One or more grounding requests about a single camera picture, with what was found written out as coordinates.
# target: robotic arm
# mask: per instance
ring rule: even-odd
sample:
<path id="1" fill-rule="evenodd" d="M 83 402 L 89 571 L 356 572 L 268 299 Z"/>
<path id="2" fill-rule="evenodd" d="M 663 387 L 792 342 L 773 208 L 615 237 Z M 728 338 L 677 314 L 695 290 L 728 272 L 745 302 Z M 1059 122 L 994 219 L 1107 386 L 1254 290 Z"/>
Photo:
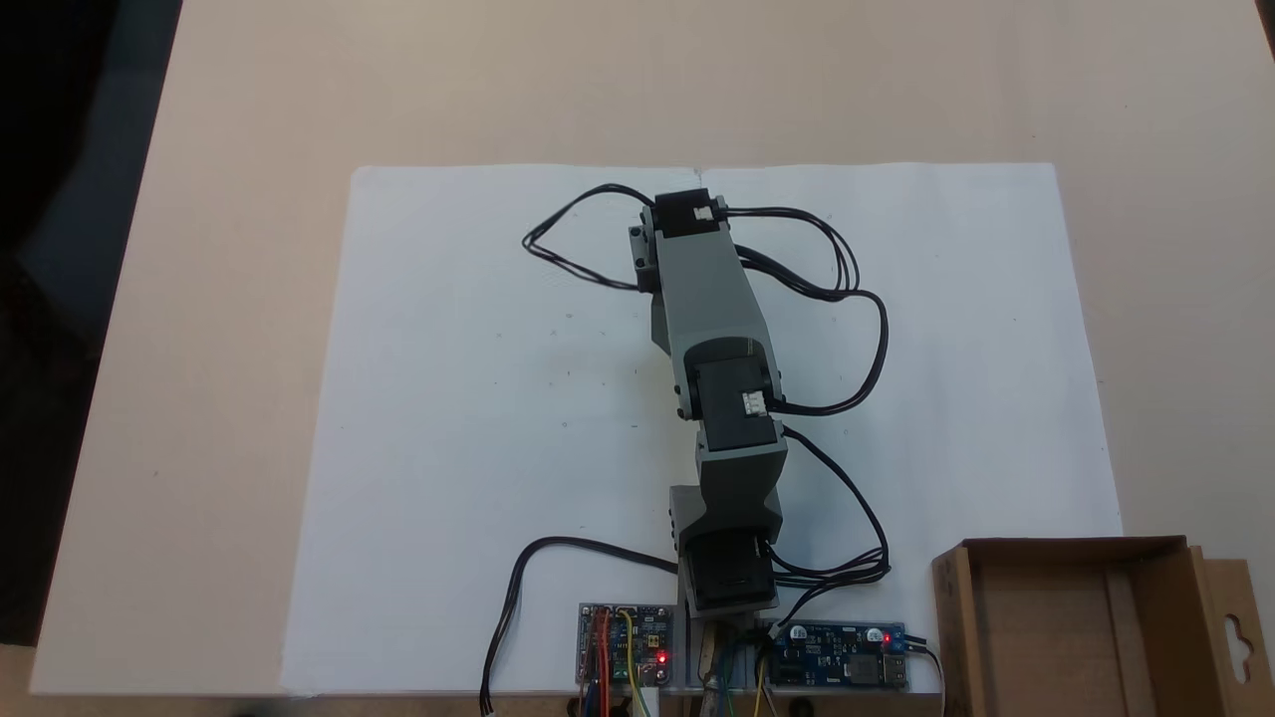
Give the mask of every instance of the robotic arm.
<path id="1" fill-rule="evenodd" d="M 629 230 L 655 342 L 673 364 L 677 415 L 699 421 L 699 486 L 672 486 L 669 517 L 691 616 L 778 605 L 769 551 L 788 455 L 766 323 L 743 274 L 725 203 L 706 189 L 655 196 Z"/>

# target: white connector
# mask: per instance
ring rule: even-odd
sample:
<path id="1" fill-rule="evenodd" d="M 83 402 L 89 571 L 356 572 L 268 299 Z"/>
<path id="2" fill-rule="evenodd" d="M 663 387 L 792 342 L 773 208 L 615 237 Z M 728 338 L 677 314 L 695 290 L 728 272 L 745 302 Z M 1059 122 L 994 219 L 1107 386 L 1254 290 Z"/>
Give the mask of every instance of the white connector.
<path id="1" fill-rule="evenodd" d="M 743 412 L 748 416 L 766 415 L 766 397 L 760 390 L 741 394 L 743 397 Z"/>

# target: microcontroller board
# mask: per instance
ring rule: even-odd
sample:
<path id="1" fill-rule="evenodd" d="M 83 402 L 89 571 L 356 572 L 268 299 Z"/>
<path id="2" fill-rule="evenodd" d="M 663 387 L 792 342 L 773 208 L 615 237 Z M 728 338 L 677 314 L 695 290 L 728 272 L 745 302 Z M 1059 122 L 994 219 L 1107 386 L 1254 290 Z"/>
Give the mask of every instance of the microcontroller board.
<path id="1" fill-rule="evenodd" d="M 634 675 L 638 686 L 668 683 L 672 670 L 673 605 L 598 605 L 581 603 L 575 638 L 575 680 L 585 683 L 598 675 L 599 638 L 607 651 L 612 681 L 629 684 L 629 623 L 634 623 Z"/>
<path id="2" fill-rule="evenodd" d="M 901 623 L 788 625 L 766 665 L 775 686 L 904 689 L 908 647 Z"/>

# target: dark background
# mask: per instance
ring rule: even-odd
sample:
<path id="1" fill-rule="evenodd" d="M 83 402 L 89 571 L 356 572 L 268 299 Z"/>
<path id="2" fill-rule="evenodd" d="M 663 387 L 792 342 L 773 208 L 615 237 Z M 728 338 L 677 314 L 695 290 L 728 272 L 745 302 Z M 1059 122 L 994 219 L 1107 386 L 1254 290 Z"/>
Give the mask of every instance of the dark background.
<path id="1" fill-rule="evenodd" d="M 1257 0 L 1257 13 L 1262 17 L 1266 40 L 1271 45 L 1271 52 L 1275 54 L 1275 0 Z"/>
<path id="2" fill-rule="evenodd" d="M 180 9 L 0 9 L 3 643 L 40 629 Z"/>

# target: black cable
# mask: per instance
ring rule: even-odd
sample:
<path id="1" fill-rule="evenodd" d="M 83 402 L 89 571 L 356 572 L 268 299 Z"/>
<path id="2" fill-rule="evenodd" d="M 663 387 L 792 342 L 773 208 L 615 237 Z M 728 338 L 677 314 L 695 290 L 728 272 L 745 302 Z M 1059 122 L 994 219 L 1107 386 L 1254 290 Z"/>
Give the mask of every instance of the black cable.
<path id="1" fill-rule="evenodd" d="M 867 515 L 868 522 L 872 524 L 877 541 L 880 541 L 880 547 L 868 550 L 834 568 L 824 569 L 793 565 L 783 558 L 779 558 L 774 550 L 768 547 L 768 550 L 770 550 L 770 559 L 776 565 L 787 570 L 787 573 L 776 573 L 775 582 L 785 587 L 806 588 L 806 592 L 797 598 L 797 602 L 788 611 L 788 614 L 771 626 L 771 634 L 774 634 L 774 630 L 778 630 L 788 624 L 797 611 L 811 600 L 840 587 L 875 583 L 890 572 L 890 542 L 886 540 L 885 528 L 881 527 L 881 521 L 877 519 L 872 506 L 868 505 L 867 499 L 863 498 L 863 494 L 859 491 L 858 486 L 854 485 L 854 481 L 850 480 L 850 476 L 840 466 L 838 466 L 829 454 L 824 453 L 817 445 L 815 445 L 813 441 L 802 435 L 799 431 L 789 426 L 784 426 L 784 436 L 802 444 L 806 450 L 810 450 L 815 458 L 819 458 L 820 462 L 827 466 L 827 468 L 831 469 L 848 489 L 850 489 L 850 492 L 854 494 L 854 499 L 858 500 L 864 515 Z"/>
<path id="2" fill-rule="evenodd" d="M 938 656 L 924 644 L 908 644 L 908 652 L 924 654 L 935 662 L 935 670 L 938 671 L 938 714 L 940 717 L 947 714 L 947 677 L 943 675 L 943 663 L 940 662 Z"/>
<path id="3" fill-rule="evenodd" d="M 854 256 L 854 250 L 850 249 L 850 244 L 845 241 L 845 237 L 836 231 L 833 225 L 820 219 L 815 214 L 805 209 L 793 209 L 792 207 L 728 207 L 725 211 L 727 217 L 771 217 L 776 219 L 797 219 L 799 222 L 806 222 L 813 225 L 819 231 L 824 232 L 824 236 L 833 242 L 833 253 L 836 255 L 836 283 L 833 288 L 836 290 L 858 290 L 859 288 L 859 260 Z M 853 274 L 854 281 L 849 281 Z"/>
<path id="4" fill-rule="evenodd" d="M 725 649 L 718 656 L 718 666 L 715 674 L 718 676 L 718 713 L 722 713 L 722 704 L 725 704 L 731 699 L 731 676 L 734 672 L 734 653 L 746 646 L 754 646 L 757 651 L 757 656 L 762 652 L 770 653 L 770 648 L 774 646 L 774 640 L 769 634 L 761 628 L 752 628 L 743 630 L 733 639 L 727 642 Z M 756 670 L 757 663 L 754 663 L 754 670 Z"/>
<path id="5" fill-rule="evenodd" d="M 868 367 L 868 375 L 863 379 L 863 384 L 845 401 L 833 403 L 830 406 L 805 406 L 801 403 L 789 403 L 787 401 L 775 398 L 770 401 L 768 408 L 774 413 L 788 413 L 793 416 L 833 416 L 841 413 L 843 411 L 849 411 L 856 406 L 863 403 L 867 397 L 876 388 L 877 381 L 881 379 L 881 370 L 885 367 L 886 351 L 890 347 L 890 319 L 885 310 L 885 302 L 881 297 L 871 291 L 862 288 L 822 288 L 815 286 L 808 279 L 798 276 L 796 272 L 784 267 L 779 262 L 775 262 L 770 256 L 751 249 L 748 246 L 736 245 L 736 254 L 740 255 L 740 264 L 745 269 L 752 269 L 770 276 L 785 287 L 801 293 L 802 296 L 810 299 L 817 299 L 820 301 L 841 301 L 850 297 L 861 297 L 872 301 L 877 307 L 877 315 L 880 316 L 880 334 L 877 337 L 876 353 L 872 357 L 872 365 Z"/>
<path id="6" fill-rule="evenodd" d="M 622 194 L 625 196 L 631 196 L 631 198 L 641 202 L 643 204 L 645 204 L 648 207 L 654 207 L 655 205 L 655 203 L 650 198 L 648 198 L 645 194 L 638 191 L 636 189 L 625 186 L 622 184 L 603 184 L 603 185 L 598 185 L 598 186 L 590 189 L 589 191 L 585 191 L 580 196 L 576 196 L 575 199 L 572 199 L 566 207 L 562 207 L 557 212 L 553 212 L 552 214 L 550 214 L 550 217 L 547 219 L 544 219 L 543 222 L 536 225 L 532 228 L 532 231 L 527 232 L 527 235 L 523 236 L 523 249 L 525 249 L 532 256 L 536 256 L 538 259 L 543 259 L 543 260 L 548 262 L 550 264 L 553 264 L 555 267 L 558 267 L 560 269 L 567 272 L 569 274 L 571 274 L 571 276 L 574 276 L 576 278 L 584 279 L 586 282 L 592 282 L 592 283 L 595 283 L 598 286 L 604 286 L 607 288 L 618 288 L 618 290 L 623 290 L 623 291 L 638 291 L 638 285 L 635 285 L 635 283 L 622 282 L 622 281 L 617 281 L 617 279 L 612 279 L 609 277 L 602 276 L 598 272 L 594 272 L 593 269 L 590 269 L 588 267 L 583 267 L 580 264 L 576 264 L 575 262 L 567 259 L 566 256 L 558 254 L 557 251 L 553 251 L 552 249 L 546 249 L 544 246 L 541 246 L 539 244 L 537 244 L 541 240 L 541 237 L 544 236 L 546 232 L 548 232 L 551 228 L 553 228 L 553 225 L 556 225 L 558 222 L 558 219 L 561 219 L 562 217 L 565 217 L 566 213 L 571 211 L 571 207 L 575 207 L 580 202 L 584 202 L 585 199 L 588 199 L 590 196 L 597 196 L 599 194 Z"/>
<path id="7" fill-rule="evenodd" d="M 638 563 L 639 565 L 658 568 L 674 575 L 677 574 L 677 563 L 589 538 L 550 536 L 536 540 L 524 547 L 523 552 L 518 555 L 518 560 L 514 561 L 514 572 L 509 575 L 509 589 L 505 592 L 505 605 L 501 607 L 500 620 L 496 623 L 496 632 L 491 635 L 491 644 L 487 646 L 487 658 L 483 661 L 482 666 L 482 684 L 478 688 L 478 709 L 484 717 L 495 712 L 491 703 L 491 671 L 492 666 L 496 663 L 496 652 L 500 649 L 500 643 L 505 639 L 505 633 L 509 632 L 509 625 L 514 619 L 514 609 L 518 606 L 518 593 L 523 587 L 523 573 L 527 570 L 527 563 L 538 550 L 551 545 L 567 545 L 583 550 L 592 550 L 603 555 L 629 560 L 630 563 Z"/>

